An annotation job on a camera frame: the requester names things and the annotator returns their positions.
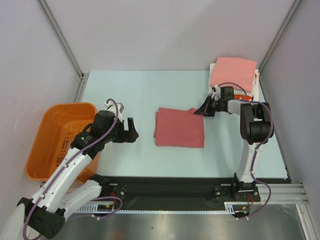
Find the red t shirt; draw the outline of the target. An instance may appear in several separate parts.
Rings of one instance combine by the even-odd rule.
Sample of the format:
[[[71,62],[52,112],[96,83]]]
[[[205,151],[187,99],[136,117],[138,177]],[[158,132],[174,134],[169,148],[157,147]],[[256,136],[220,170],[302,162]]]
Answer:
[[[160,107],[155,113],[153,137],[158,147],[205,147],[204,117],[196,110],[180,110]]]

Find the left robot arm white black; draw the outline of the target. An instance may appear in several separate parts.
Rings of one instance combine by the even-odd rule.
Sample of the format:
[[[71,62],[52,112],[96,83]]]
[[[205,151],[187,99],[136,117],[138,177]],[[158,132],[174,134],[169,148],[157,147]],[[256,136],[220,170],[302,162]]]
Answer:
[[[24,208],[22,227],[23,239],[28,239],[31,228],[47,239],[54,238],[65,222],[79,208],[92,200],[117,200],[111,195],[108,179],[93,174],[77,190],[68,193],[78,175],[93,161],[108,143],[134,143],[139,134],[133,118],[127,118],[124,127],[122,112],[118,105],[100,110],[92,123],[87,124],[70,144],[65,158],[44,186],[31,198],[21,198],[19,207]]]

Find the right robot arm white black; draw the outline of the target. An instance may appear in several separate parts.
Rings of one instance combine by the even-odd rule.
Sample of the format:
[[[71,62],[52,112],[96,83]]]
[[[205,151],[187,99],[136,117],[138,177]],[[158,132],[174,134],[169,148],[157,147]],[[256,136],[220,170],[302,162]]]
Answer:
[[[217,112],[236,114],[240,117],[239,131],[243,150],[237,171],[230,185],[214,188],[217,202],[258,202],[260,195],[255,177],[255,166],[269,139],[274,134],[274,122],[267,102],[253,101],[246,94],[236,97],[235,83],[227,82],[212,88],[212,95],[194,112],[195,115],[214,117]]]

